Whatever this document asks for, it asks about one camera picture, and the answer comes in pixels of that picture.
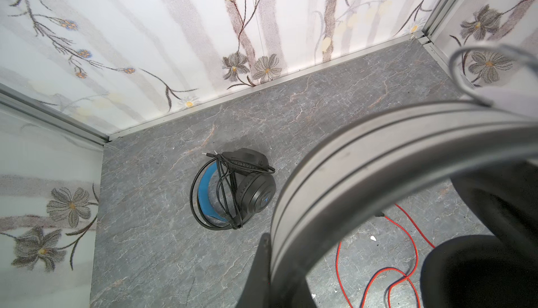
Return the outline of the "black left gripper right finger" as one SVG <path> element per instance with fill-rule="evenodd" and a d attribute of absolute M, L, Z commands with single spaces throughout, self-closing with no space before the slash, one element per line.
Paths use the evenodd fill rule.
<path fill-rule="evenodd" d="M 316 308 L 317 305 L 312 298 L 306 278 L 304 276 L 293 276 L 291 280 L 293 284 L 289 291 L 289 306 L 292 308 Z"/>

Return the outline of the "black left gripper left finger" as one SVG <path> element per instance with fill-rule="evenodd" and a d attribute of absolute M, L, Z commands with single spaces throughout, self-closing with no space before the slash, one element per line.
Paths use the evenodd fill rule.
<path fill-rule="evenodd" d="M 259 241 L 237 308 L 270 307 L 270 257 L 270 234 L 264 233 Z"/>

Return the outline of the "black headphones with blue band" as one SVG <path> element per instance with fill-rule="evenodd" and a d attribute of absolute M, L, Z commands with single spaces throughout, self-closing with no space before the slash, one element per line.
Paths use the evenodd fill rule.
<path fill-rule="evenodd" d="M 248 148 L 206 153 L 189 192 L 195 220 L 213 231 L 237 230 L 263 211 L 276 194 L 275 168 Z"/>

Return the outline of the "white headphones with black pads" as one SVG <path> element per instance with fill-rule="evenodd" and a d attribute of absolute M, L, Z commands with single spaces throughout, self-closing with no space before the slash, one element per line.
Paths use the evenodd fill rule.
<path fill-rule="evenodd" d="M 420 272 L 425 307 L 537 306 L 537 59 L 479 43 L 528 69 L 473 88 L 448 68 L 462 98 L 361 119 L 311 151 L 285 184 L 270 231 L 270 302 L 289 307 L 291 277 L 306 277 L 337 241 L 396 201 L 445 179 L 489 229 L 438 245 Z"/>

